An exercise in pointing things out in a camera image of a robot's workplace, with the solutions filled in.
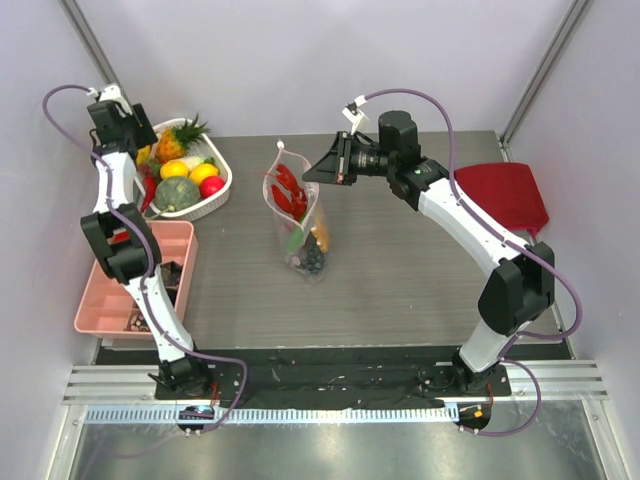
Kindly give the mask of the red plastic lobster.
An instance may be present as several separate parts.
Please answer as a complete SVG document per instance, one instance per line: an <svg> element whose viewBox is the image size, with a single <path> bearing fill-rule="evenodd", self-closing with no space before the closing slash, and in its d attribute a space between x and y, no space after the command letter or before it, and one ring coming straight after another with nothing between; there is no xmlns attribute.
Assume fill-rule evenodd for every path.
<svg viewBox="0 0 640 480"><path fill-rule="evenodd" d="M263 184L263 199L272 200L284 214L302 223L308 210L308 197L292 170L282 162L275 164L275 171L259 171L264 180L271 178L274 183Z"/></svg>

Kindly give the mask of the clear zip top bag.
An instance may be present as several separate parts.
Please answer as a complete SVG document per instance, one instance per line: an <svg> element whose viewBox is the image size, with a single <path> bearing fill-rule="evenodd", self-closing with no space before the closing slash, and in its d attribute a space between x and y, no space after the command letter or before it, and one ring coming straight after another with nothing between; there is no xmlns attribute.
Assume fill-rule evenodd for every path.
<svg viewBox="0 0 640 480"><path fill-rule="evenodd" d="M314 238L314 236L311 233L311 228L314 224L315 218L319 217L321 220L323 220L328 228L324 210L320 201L320 186L318 183L314 183L314 182L307 183L302 180L302 175L305 173L306 170L308 170L311 167L310 162L304 156L288 150L285 146L285 143L282 140L279 140L276 142L276 147L277 147L277 154L275 156L275 159L271 164L271 166L265 171L274 172L275 164L277 162L284 163L287 167L289 167L292 170L294 175L297 177L297 180L300 183L300 185L305 189L308 197L309 206L307 210L307 216L302 223L298 223L295 220L293 220L290 216L282 213L275 206L272 200L269 200L268 202L266 202L264 199L263 200L271 211L275 232L279 241L281 255L284 258L285 264L290 269L298 273L302 278L304 278L305 281L309 283L317 283L323 278L325 274L325 271L328 265L329 251L327 253L324 253L326 258L325 268L319 275L310 276L304 273L299 268L299 265L301 260L301 251L305 243L307 242L307 238L308 237ZM263 195L264 183L271 184L271 183L274 183L274 180L272 180L271 178L268 178L267 180L262 179L262 195ZM286 231L291 230L294 225L297 225L304 230L306 241L304 245L294 254L287 255L284 252L285 235L286 235Z"/></svg>

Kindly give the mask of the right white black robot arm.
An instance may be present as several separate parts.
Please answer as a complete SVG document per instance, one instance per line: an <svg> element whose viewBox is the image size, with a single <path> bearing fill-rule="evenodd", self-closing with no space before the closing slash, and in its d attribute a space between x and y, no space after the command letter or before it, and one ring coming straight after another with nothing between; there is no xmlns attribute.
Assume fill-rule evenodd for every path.
<svg viewBox="0 0 640 480"><path fill-rule="evenodd" d="M357 131L337 133L303 178L352 185L363 175L385 178L394 195L442 227L486 275L477 304L480 321L454 353L444 386L477 393L517 335L553 303L554 277L535 261L552 264L553 250L529 246L463 195L441 164L422 155L417 125L407 112L383 113L377 140Z"/></svg>

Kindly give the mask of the green toy chili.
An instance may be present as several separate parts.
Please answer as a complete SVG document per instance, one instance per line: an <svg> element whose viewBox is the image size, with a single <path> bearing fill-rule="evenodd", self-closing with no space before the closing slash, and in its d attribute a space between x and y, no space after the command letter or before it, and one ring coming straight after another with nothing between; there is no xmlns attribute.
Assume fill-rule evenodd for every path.
<svg viewBox="0 0 640 480"><path fill-rule="evenodd" d="M291 230L286 231L284 252L287 255L294 254L305 243L306 236L304 230L297 225L294 225Z"/></svg>

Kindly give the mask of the black toy grapes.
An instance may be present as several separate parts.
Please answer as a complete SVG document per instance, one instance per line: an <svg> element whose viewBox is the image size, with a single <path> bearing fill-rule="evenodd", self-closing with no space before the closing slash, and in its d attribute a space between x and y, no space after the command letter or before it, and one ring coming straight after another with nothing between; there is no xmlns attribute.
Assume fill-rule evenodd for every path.
<svg viewBox="0 0 640 480"><path fill-rule="evenodd" d="M316 240L308 237L301 251L299 268L310 276L319 275L325 268L325 254L321 251Z"/></svg>

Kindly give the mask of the yellow orange toy pepper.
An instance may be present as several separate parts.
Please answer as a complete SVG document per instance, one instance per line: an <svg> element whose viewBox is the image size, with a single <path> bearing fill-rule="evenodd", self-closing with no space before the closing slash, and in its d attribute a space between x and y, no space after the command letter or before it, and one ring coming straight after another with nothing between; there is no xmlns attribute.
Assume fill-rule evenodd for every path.
<svg viewBox="0 0 640 480"><path fill-rule="evenodd" d="M150 145L144 146L143 148L139 149L136 157L136 165L140 166L140 165L146 164L149 160L150 155L151 155Z"/></svg>

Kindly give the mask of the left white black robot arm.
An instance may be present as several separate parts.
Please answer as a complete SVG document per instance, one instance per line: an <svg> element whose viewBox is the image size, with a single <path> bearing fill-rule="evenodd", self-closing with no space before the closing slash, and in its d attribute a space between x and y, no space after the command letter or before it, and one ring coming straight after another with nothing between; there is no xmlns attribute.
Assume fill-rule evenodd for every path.
<svg viewBox="0 0 640 480"><path fill-rule="evenodd" d="M98 100L88 107L96 142L91 156L99 176L93 213L81 229L104 274L131 295L156 343L156 384L193 399L205 397L213 385L207 362L178 319L166 291L160 247L134 201L135 155L152 143L154 131L140 118L140 105L123 107L116 100Z"/></svg>

